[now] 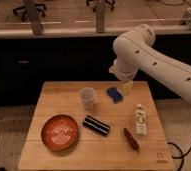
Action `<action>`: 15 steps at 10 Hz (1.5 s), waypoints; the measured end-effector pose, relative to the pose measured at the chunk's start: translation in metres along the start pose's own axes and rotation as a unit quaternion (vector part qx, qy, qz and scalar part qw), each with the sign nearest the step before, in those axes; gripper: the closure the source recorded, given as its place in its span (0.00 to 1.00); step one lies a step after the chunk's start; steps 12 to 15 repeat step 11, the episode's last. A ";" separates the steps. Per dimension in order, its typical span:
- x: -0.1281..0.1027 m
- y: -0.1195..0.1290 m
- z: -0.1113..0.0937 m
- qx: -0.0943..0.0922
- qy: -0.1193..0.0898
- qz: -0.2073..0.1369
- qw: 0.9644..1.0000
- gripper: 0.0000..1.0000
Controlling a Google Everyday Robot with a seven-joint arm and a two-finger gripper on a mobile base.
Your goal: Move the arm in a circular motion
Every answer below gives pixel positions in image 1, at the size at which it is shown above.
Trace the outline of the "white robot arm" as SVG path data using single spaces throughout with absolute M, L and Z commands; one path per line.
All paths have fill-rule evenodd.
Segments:
M 117 58 L 109 72 L 128 82 L 142 70 L 191 104 L 191 66 L 154 50 L 155 38 L 147 24 L 119 35 L 113 42 Z

